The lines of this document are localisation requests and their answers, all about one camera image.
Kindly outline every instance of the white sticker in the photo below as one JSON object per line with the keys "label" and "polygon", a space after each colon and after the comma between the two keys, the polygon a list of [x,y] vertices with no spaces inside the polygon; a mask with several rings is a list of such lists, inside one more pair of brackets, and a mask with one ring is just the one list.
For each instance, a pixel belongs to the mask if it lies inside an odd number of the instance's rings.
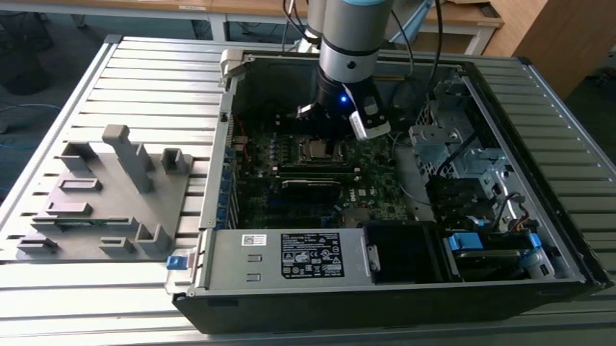
{"label": "white sticker", "polygon": [[243,247],[264,247],[267,245],[266,234],[243,234],[242,246]]}
{"label": "white sticker", "polygon": [[489,23],[489,22],[478,22],[477,25],[479,27],[498,27],[498,23]]}
{"label": "white sticker", "polygon": [[203,6],[177,6],[180,9],[191,9],[194,11],[204,11]]}

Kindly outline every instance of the wooden desk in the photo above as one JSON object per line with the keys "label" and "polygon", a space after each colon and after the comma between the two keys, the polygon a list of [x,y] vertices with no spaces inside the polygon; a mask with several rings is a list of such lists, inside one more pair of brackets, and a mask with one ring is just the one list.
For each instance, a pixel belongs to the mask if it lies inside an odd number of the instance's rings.
{"label": "wooden desk", "polygon": [[0,0],[0,10],[207,20],[211,0]]}
{"label": "wooden desk", "polygon": [[[298,14],[304,22],[308,8],[298,1]],[[49,12],[120,17],[199,19],[211,23],[214,41],[227,41],[228,22],[283,24],[282,0],[0,0],[0,9],[25,12]],[[445,50],[481,54],[501,18],[485,17],[475,5],[442,5]],[[431,50],[435,9],[431,9],[421,27],[418,49]]]}
{"label": "wooden desk", "polygon": [[598,67],[616,44],[614,0],[492,0],[508,25],[490,56],[525,56],[561,98]]}
{"label": "wooden desk", "polygon": [[[298,14],[304,18],[308,8],[303,0],[298,0]],[[227,22],[255,22],[283,24],[286,19],[282,13],[282,0],[211,0],[208,7],[208,18],[211,20],[211,33],[214,40],[226,40],[226,23]],[[435,8],[431,8],[425,24],[421,26],[419,49],[430,50],[430,41],[433,36],[429,33],[437,30]],[[474,4],[442,5],[442,24],[443,33],[449,34],[447,42],[451,42],[453,49],[449,51],[465,54],[481,54],[490,41],[494,30],[502,27],[501,18],[489,18],[483,16],[479,7]]]}

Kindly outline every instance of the chair leg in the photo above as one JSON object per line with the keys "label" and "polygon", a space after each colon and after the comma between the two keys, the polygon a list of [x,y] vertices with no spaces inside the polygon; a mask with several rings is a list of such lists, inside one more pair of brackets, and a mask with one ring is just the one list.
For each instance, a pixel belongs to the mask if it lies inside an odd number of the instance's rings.
{"label": "chair leg", "polygon": [[85,15],[84,14],[72,14],[71,15],[73,19],[75,26],[81,29],[87,27],[88,25],[85,24]]}

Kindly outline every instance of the floor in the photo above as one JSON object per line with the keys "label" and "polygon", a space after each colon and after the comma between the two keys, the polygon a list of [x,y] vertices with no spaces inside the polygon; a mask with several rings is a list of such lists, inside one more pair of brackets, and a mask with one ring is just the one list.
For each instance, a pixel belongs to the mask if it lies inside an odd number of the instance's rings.
{"label": "floor", "polygon": [[[195,38],[191,21],[179,19],[147,19],[88,16],[88,26],[77,29],[67,14],[48,14],[47,29],[55,46],[40,53],[40,62],[52,77],[52,85],[43,92],[28,97],[10,95],[0,87],[0,104],[44,103],[60,106],[73,91],[79,79],[88,67],[101,42],[108,34],[149,36],[167,38]],[[198,34],[210,37],[206,22],[196,25]],[[251,23],[231,24],[232,40],[278,43],[282,40],[283,25],[256,25]],[[298,39],[292,30],[287,33],[287,42]],[[584,81],[566,104],[586,127],[594,140],[612,160],[616,160],[616,81],[609,81],[601,88],[593,82]],[[1,111],[0,108],[0,144],[5,146],[36,146],[44,137],[56,111],[47,108],[16,108]],[[1,124],[8,131],[1,133]],[[0,146],[0,201],[18,177],[33,149],[6,149]]]}
{"label": "floor", "polygon": [[[77,29],[69,15],[48,14],[47,17],[53,47],[39,54],[39,59],[51,75],[51,87],[35,95],[18,97],[0,86],[0,202],[32,156],[35,149],[29,147],[36,147],[56,117],[56,111],[47,108],[16,108],[4,112],[1,109],[9,104],[26,103],[61,107],[109,34],[195,39],[194,23],[188,20],[87,16],[88,26]],[[207,22],[195,24],[198,34],[211,39]],[[231,24],[228,29],[231,40],[263,43],[282,40],[283,25]],[[292,43],[298,34],[288,30],[286,38],[287,43]],[[4,133],[2,124],[8,126]],[[6,149],[1,145],[28,149]]]}

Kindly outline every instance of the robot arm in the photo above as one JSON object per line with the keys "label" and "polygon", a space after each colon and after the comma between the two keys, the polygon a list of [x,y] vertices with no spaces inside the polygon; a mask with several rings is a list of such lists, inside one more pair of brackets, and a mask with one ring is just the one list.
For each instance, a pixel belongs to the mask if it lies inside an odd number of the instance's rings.
{"label": "robot arm", "polygon": [[[431,0],[413,1],[418,8],[407,24],[410,37],[417,34],[431,4]],[[393,4],[394,0],[314,0],[308,9],[307,35],[320,39],[318,93],[315,102],[300,113],[349,118],[361,141],[390,131],[373,73]]]}

